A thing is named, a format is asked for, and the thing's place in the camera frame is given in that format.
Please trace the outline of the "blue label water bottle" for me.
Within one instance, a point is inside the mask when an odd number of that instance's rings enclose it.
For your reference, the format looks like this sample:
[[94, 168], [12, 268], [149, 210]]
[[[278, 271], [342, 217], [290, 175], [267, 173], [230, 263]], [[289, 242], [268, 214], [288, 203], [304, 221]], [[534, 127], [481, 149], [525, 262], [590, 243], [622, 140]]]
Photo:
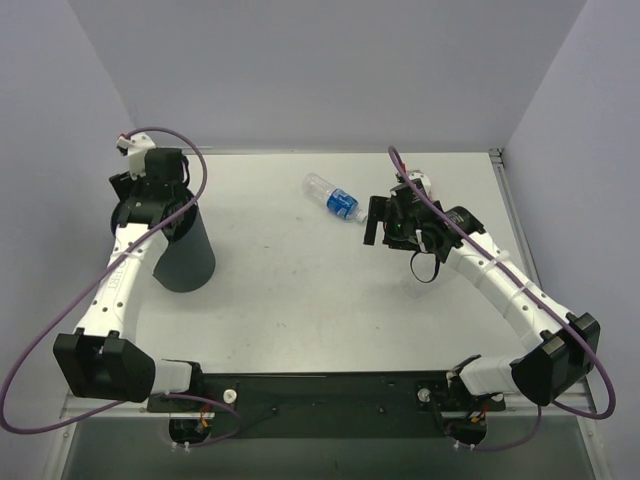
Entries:
[[315, 173], [304, 178], [302, 191], [337, 218], [358, 223], [367, 220], [367, 213], [355, 197]]

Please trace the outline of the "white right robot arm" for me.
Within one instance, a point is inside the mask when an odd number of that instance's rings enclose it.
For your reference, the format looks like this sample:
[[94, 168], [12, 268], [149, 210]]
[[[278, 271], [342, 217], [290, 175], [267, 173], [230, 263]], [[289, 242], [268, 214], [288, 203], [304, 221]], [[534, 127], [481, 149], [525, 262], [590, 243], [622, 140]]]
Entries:
[[389, 248], [432, 254], [437, 263], [466, 278], [525, 348], [521, 358], [475, 357], [457, 366], [456, 374], [471, 395], [519, 392], [547, 406], [592, 370], [587, 353], [598, 347], [599, 323], [550, 299], [464, 207], [428, 207], [414, 189], [401, 184], [388, 197], [370, 198], [365, 244], [374, 244], [378, 230]]

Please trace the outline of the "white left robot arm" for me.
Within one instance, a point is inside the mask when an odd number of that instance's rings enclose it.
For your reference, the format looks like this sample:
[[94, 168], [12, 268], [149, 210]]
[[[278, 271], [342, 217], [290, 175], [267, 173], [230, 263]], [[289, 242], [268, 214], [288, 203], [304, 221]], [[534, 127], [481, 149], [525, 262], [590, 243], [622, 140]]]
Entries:
[[81, 398], [143, 402], [169, 393], [183, 411], [204, 402], [192, 361], [155, 360], [136, 344], [144, 295], [152, 281], [188, 293], [212, 277], [216, 259], [188, 188], [188, 161], [177, 148], [142, 153], [143, 173], [111, 177], [119, 198], [111, 217], [109, 272], [71, 334], [53, 354], [71, 392]]

